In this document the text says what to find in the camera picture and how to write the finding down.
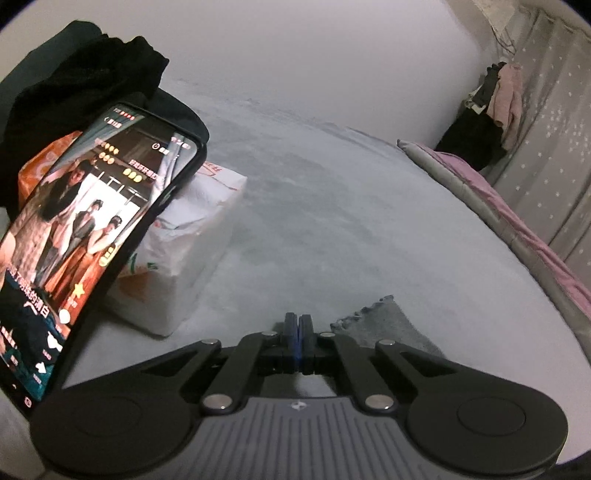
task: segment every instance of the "bed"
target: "bed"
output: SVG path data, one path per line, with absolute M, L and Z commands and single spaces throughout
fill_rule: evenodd
M 573 331 L 505 241 L 397 146 L 254 101 L 163 88 L 211 132 L 209 159 L 248 176 L 227 254 L 191 320 L 151 338 L 104 312 L 69 384 L 201 338 L 233 345 L 285 312 L 316 329 L 392 294 L 452 361 L 534 387 L 569 420 L 560 456 L 591 448 L 591 367 Z M 323 395 L 319 379 L 298 385 Z M 43 471 L 19 414 L 0 398 L 0 470 Z

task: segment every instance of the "pink garment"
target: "pink garment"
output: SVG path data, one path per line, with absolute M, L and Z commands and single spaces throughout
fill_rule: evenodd
M 517 132 L 523 112 L 522 105 L 523 79 L 521 65 L 508 63 L 499 71 L 491 102 L 486 111 L 495 123 L 502 127 L 502 145 L 507 151 L 517 142 Z
M 455 155 L 435 152 L 419 145 L 440 164 L 462 179 L 482 200 L 484 200 L 499 216 L 504 218 L 516 231 L 521 240 L 527 244 L 553 273 L 554 279 L 575 303 L 577 307 L 591 319 L 591 292 L 575 277 L 560 257 L 544 243 L 517 214 L 509 208 L 501 196 L 477 171 L 464 160 Z

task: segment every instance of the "white tissue package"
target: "white tissue package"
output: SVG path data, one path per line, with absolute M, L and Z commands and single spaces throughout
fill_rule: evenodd
M 190 318 L 230 241 L 245 186 L 246 177 L 205 162 L 150 226 L 105 307 L 161 336 Z

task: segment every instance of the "video on phone screen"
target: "video on phone screen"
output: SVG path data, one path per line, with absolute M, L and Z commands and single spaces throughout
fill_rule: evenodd
M 169 124 L 118 105 L 40 181 L 0 245 L 0 356 L 15 389 L 41 399 L 105 268 L 196 153 Z

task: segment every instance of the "star pattern curtain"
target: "star pattern curtain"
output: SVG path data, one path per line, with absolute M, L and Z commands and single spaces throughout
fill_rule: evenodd
M 519 14 L 524 115 L 517 145 L 486 177 L 591 287 L 591 40 L 543 10 Z

